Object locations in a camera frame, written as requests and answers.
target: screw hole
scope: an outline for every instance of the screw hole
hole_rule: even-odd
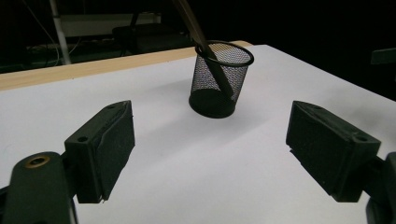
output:
[[[26,162],[25,167],[26,168],[37,168],[39,166],[42,166],[49,162],[50,157],[48,156],[37,156],[32,159],[30,159],[28,162]]]
[[[368,140],[366,137],[363,137],[363,136],[357,136],[356,138],[362,142],[367,142],[367,140]]]
[[[82,136],[82,137],[80,137],[80,138],[78,139],[79,142],[85,142],[85,141],[87,141],[87,140],[88,140],[88,137],[86,137],[86,136]]]

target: mesh pencil holder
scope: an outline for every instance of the mesh pencil holder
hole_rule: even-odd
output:
[[[191,108],[200,115],[212,119],[231,116],[235,111],[236,102],[242,90],[248,66],[254,61],[253,55],[233,43],[212,40],[207,41],[216,55],[216,59],[206,57],[197,46],[197,58],[191,84],[189,103]],[[228,80],[227,85],[232,94],[225,94],[215,80],[213,66],[220,67]]]

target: white tabletop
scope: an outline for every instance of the white tabletop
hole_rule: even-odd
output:
[[[64,140],[106,105],[131,100],[136,146],[109,201],[78,204],[88,223],[362,224],[358,203],[337,203],[286,145],[293,100],[322,106],[396,147],[396,103],[269,46],[235,112],[209,119],[189,106],[195,58],[0,91],[0,188],[23,158],[64,152]]]

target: chair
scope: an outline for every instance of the chair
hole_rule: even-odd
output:
[[[129,26],[112,30],[114,39],[121,45],[121,54],[150,53],[193,46],[189,32],[170,0],[134,0],[132,19]],[[136,24],[142,13],[161,15],[161,23]]]

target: white surface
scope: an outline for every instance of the white surface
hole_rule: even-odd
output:
[[[13,165],[64,140],[100,109],[131,100],[136,146],[109,201],[78,204],[81,224],[361,224],[359,203],[337,203],[286,145],[293,100],[322,106],[396,146],[396,104],[268,46],[236,110],[208,119],[188,104],[195,58],[0,91],[0,187]]]

